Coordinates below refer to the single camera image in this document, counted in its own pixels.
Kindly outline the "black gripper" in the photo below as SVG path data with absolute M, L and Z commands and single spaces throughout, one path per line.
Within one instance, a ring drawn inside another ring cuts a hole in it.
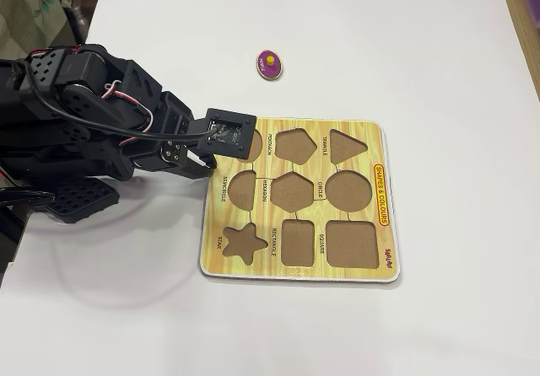
M 171 92 L 160 95 L 159 105 L 154 111 L 151 133 L 185 134 L 191 110 Z M 212 153 L 201 150 L 191 154 L 189 148 L 175 140 L 137 140 L 131 145 L 131 162 L 137 169 L 158 169 L 188 179 L 208 178 L 217 162 Z

